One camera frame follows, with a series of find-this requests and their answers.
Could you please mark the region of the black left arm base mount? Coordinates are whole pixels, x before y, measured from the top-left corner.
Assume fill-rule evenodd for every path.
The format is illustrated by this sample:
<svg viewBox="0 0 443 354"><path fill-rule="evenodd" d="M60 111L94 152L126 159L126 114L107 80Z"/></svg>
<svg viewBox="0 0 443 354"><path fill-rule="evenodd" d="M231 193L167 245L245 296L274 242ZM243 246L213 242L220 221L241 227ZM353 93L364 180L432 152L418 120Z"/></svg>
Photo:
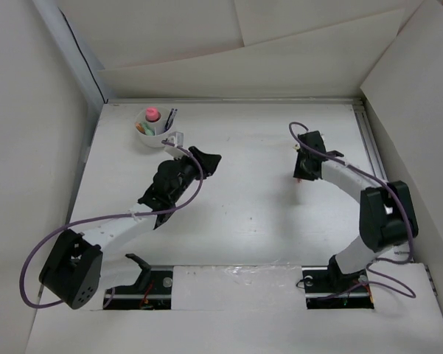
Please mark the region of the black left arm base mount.
<svg viewBox="0 0 443 354"><path fill-rule="evenodd" d="M110 288L105 290L103 310L169 310L172 306L174 268L152 266L130 253L111 264Z"/></svg>

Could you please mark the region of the pink capped glue bottle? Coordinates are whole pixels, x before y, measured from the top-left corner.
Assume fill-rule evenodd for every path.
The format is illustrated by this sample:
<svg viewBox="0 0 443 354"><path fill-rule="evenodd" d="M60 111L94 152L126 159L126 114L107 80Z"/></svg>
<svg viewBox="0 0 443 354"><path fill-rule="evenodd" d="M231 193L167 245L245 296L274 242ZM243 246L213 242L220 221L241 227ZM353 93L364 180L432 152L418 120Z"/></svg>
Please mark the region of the pink capped glue bottle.
<svg viewBox="0 0 443 354"><path fill-rule="evenodd" d="M161 119L161 114L157 107L146 108L145 119L147 122L158 122Z"/></svg>

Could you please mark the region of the blue ballpoint pen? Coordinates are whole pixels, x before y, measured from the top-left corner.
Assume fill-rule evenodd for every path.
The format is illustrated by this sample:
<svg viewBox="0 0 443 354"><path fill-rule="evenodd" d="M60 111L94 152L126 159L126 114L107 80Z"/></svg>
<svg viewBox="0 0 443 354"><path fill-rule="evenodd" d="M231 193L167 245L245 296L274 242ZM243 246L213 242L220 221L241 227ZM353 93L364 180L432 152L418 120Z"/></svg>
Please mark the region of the blue ballpoint pen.
<svg viewBox="0 0 443 354"><path fill-rule="evenodd" d="M172 124L175 120L176 114L178 113L178 109L177 108L172 108L170 111L170 114L167 118L166 124L164 126L165 131L168 131L171 127Z"/></svg>

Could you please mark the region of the green highlighter marker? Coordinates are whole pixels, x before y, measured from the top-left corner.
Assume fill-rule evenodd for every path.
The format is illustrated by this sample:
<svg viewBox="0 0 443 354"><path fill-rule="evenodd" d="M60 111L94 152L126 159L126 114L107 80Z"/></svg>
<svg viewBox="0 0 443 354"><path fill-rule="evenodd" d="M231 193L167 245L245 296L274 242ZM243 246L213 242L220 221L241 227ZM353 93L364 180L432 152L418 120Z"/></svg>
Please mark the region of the green highlighter marker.
<svg viewBox="0 0 443 354"><path fill-rule="evenodd" d="M147 124L147 122L140 122L140 124L145 129L145 135L147 136L155 136L155 131Z"/></svg>

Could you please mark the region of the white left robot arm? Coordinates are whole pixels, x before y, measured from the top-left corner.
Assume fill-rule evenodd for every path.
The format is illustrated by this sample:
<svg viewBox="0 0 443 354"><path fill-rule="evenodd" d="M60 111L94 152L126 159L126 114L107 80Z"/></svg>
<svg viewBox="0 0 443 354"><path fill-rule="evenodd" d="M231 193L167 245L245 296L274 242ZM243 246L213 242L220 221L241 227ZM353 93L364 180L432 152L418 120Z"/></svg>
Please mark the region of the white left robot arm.
<svg viewBox="0 0 443 354"><path fill-rule="evenodd" d="M178 201L194 181L212 176L222 157L196 147L177 147L181 156L158 166L152 184L128 212L89 220L99 226L76 232L71 226L57 238L39 274L40 283L71 309L86 305L99 289L126 287L142 292L150 286L151 267L140 256L125 258L136 267L115 265L111 256L125 244L166 223L182 204Z"/></svg>

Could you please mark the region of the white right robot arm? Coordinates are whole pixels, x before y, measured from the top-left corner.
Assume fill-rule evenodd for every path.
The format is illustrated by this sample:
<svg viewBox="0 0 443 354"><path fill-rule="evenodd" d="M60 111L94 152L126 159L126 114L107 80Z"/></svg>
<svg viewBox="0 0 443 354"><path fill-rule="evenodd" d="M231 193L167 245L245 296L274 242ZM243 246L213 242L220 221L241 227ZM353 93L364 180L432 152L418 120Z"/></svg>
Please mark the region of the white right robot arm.
<svg viewBox="0 0 443 354"><path fill-rule="evenodd" d="M296 140L299 149L293 177L333 184L360 206L358 236L329 259L329 287L341 291L390 248L403 243L413 246L419 227L405 182L385 181L346 163L342 153L326 150L319 131L299 134Z"/></svg>

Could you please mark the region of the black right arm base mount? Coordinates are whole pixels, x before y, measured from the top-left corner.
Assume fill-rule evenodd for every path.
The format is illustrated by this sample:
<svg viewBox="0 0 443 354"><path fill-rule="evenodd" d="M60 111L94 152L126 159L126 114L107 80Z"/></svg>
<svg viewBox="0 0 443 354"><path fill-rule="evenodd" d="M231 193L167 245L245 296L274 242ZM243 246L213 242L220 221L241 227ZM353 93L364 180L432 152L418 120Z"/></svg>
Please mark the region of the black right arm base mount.
<svg viewBox="0 0 443 354"><path fill-rule="evenodd" d="M363 268L342 274L335 260L328 265L305 265L296 287L304 291L308 310L374 309L373 297Z"/></svg>

